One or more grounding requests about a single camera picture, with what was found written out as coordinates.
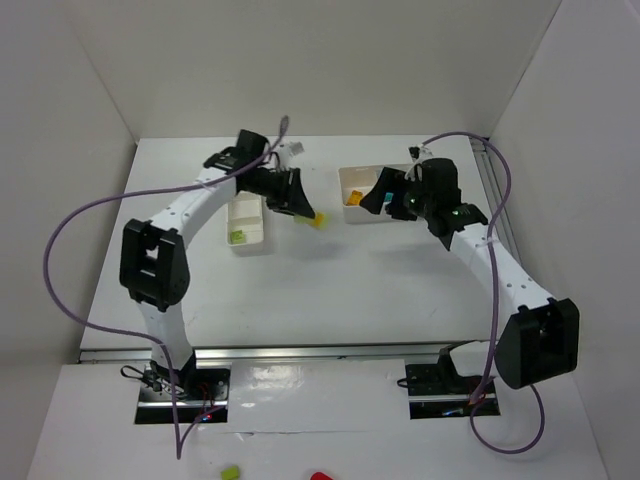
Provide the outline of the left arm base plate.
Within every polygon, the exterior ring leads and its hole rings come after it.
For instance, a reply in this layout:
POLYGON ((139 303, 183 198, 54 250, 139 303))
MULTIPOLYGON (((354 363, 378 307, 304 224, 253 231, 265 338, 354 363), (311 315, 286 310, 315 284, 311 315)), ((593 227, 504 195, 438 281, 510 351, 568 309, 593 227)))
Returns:
MULTIPOLYGON (((177 387, 176 405, 180 424, 190 424, 198 415, 206 414, 202 423, 226 423, 231 370, 206 368, 196 371, 195 383, 177 387)), ((171 424, 171 389, 149 366, 142 370, 131 365, 120 369, 120 375, 140 384, 134 423, 138 425, 171 424)))

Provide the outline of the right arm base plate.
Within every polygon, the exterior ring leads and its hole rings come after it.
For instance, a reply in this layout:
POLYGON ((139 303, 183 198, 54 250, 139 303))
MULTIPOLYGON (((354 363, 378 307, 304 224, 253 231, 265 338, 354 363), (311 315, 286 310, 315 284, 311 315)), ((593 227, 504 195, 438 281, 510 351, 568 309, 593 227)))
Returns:
POLYGON ((477 404, 471 402, 481 379, 481 375, 460 375, 450 348, 443 348, 434 362, 406 364, 405 376, 397 380, 396 385, 408 395, 411 420, 469 417, 474 408, 479 416, 499 416, 499 402, 492 382, 487 384, 477 404))

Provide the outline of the light green lego stack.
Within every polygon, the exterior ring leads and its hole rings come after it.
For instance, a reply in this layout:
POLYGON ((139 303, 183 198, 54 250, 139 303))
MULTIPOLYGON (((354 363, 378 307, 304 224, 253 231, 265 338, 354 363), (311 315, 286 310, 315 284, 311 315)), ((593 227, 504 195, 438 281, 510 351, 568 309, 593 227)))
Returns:
POLYGON ((294 221, 298 224, 303 224, 317 230, 322 230, 326 226, 327 216, 322 212, 316 212, 313 218, 295 215, 294 221))

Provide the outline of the red object at edge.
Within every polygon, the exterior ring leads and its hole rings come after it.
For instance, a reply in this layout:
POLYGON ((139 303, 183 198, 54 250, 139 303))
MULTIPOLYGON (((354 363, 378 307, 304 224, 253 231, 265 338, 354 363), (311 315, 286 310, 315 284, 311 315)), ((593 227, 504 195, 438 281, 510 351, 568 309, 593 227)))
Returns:
POLYGON ((325 472, 316 471, 311 474, 309 480, 333 480, 333 478, 325 472))

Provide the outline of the aluminium rail front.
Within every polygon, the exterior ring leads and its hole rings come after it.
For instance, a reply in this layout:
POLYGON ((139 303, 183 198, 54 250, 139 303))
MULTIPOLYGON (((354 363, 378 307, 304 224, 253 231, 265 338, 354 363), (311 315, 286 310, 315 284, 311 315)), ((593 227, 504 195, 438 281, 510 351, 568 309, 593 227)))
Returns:
MULTIPOLYGON (((431 357, 446 347, 479 344, 479 341, 419 342, 391 344, 340 344, 302 346, 256 346, 196 348, 199 363, 227 364, 236 360, 302 361, 318 359, 365 359, 383 357, 431 357)), ((146 362, 151 359, 149 349, 83 349, 80 364, 146 362)))

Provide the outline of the narrow white compartment tray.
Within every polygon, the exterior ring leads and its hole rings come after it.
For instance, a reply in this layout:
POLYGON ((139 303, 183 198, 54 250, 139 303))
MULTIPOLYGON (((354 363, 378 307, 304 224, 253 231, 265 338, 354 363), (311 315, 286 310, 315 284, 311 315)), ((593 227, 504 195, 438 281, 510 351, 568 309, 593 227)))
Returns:
POLYGON ((226 206, 226 241, 231 251, 238 256, 256 256, 265 250, 264 201, 259 195, 240 192, 226 206), (242 230, 246 242, 231 245, 229 234, 242 230))

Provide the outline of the orange lego brick stack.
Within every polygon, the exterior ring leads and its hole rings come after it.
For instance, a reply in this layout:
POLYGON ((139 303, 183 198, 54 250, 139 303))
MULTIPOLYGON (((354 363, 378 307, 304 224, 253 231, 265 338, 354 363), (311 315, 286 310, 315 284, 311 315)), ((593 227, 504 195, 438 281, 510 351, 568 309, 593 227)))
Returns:
POLYGON ((363 198, 363 193, 358 190, 352 190, 349 194, 345 205, 346 206, 358 206, 363 198))

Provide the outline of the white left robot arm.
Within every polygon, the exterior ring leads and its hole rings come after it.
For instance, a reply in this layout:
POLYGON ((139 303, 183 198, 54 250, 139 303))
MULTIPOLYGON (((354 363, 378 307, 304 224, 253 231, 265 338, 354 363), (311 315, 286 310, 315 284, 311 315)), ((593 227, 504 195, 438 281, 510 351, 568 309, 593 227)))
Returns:
POLYGON ((151 369, 159 377, 185 387, 195 375, 196 354, 181 305, 191 280, 189 244, 214 214, 243 192, 258 195, 276 213, 314 218, 301 172, 289 164, 303 151, 299 142, 272 144, 242 130, 234 145, 204 162, 194 189, 151 219, 131 219, 124 226, 119 281, 155 339, 151 369))

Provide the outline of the green lego on foreground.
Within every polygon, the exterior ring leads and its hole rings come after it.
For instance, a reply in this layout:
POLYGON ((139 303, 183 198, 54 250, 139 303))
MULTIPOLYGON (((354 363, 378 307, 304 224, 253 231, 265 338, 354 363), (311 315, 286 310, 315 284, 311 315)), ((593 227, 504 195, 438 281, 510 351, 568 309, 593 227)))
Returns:
POLYGON ((241 472, 237 465, 228 466, 220 472, 221 480, 239 480, 240 478, 241 472))

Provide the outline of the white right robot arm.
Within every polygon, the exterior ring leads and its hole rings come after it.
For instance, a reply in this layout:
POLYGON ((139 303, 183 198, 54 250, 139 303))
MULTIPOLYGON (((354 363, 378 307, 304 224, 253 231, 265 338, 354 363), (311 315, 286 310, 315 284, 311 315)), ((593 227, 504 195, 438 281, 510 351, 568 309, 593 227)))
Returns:
POLYGON ((411 173, 385 167, 359 205, 394 220, 425 221, 488 291, 490 337, 450 348, 458 376, 498 377, 521 389, 576 369, 578 307, 537 284, 490 230, 482 211, 463 202, 452 160, 424 160, 411 173))

